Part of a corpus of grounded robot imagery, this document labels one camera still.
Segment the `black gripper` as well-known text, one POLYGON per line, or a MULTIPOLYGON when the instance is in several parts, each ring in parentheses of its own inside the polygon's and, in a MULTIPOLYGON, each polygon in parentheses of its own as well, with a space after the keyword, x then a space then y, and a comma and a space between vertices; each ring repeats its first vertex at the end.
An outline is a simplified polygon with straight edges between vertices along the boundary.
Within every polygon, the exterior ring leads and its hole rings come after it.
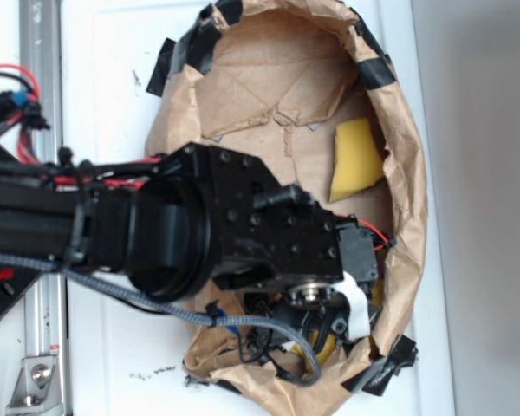
POLYGON ((274 318, 291 326, 307 339, 307 326, 317 323, 316 317, 328 307, 336 305, 334 285, 310 288, 303 285, 288 294, 252 293, 244 296, 245 311, 251 315, 274 318))

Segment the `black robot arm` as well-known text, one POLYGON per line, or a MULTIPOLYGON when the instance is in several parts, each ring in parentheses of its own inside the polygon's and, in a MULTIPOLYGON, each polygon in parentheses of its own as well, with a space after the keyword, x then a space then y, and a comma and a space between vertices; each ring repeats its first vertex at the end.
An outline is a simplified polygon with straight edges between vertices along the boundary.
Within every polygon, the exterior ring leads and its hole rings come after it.
POLYGON ((103 270, 156 302, 207 283, 280 294, 278 320, 350 343, 370 334, 376 253, 390 244, 215 146, 121 165, 0 161, 0 320, 40 273, 103 270))

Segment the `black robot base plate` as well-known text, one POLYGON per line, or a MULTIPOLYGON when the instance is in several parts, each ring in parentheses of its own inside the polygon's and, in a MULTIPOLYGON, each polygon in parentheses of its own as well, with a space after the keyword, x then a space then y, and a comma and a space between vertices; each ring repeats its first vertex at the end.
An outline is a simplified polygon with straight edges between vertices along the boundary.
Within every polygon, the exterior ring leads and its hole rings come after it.
MULTIPOLYGON (((31 205, 36 201, 31 181, 11 170, 16 165, 14 157, 0 147, 0 253, 32 257, 42 217, 31 205)), ((37 271, 0 263, 0 321, 38 276, 37 271)))

